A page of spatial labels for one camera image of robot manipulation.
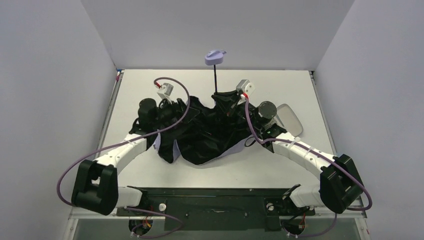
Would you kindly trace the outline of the lavender folding umbrella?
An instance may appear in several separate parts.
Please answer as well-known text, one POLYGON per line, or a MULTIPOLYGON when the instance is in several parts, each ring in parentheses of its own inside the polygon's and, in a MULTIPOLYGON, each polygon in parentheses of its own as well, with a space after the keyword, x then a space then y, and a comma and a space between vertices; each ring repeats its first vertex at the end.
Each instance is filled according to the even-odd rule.
POLYGON ((188 114, 174 128, 162 132, 154 144, 158 155, 168 163, 183 157, 194 165, 238 152, 242 141, 251 135, 246 117, 253 128, 261 131, 265 120, 255 116, 256 108, 245 106, 245 118, 219 118, 219 91, 211 98, 213 107, 201 103, 197 96, 190 95, 184 103, 190 103, 188 114))

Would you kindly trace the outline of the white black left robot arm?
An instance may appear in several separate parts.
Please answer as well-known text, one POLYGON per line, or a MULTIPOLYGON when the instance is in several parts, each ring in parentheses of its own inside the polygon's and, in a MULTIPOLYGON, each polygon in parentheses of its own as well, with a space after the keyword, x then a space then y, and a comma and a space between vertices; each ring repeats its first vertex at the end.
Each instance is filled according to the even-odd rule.
POLYGON ((72 205, 101 215, 116 208, 137 207, 143 192, 130 186, 119 186, 118 176, 137 156, 147 151, 161 133, 171 130, 188 114, 190 103, 163 100, 157 105, 152 98, 139 103, 138 117, 122 142, 104 148, 107 152, 78 165, 71 195, 72 205))

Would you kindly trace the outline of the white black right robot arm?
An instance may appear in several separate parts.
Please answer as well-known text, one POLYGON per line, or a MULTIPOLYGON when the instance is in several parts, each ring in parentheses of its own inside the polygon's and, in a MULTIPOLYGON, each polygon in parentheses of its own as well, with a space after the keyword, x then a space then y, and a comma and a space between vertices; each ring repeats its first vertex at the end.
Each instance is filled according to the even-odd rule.
POLYGON ((242 141, 252 137, 266 150, 293 161, 319 180, 315 186, 295 186, 285 195, 296 207, 326 207, 342 214, 366 211, 373 205, 353 159, 346 154, 320 151, 301 141, 279 125, 274 103, 263 101, 253 106, 248 92, 241 90, 216 92, 211 97, 225 120, 238 124, 243 132, 224 155, 241 152, 242 141))

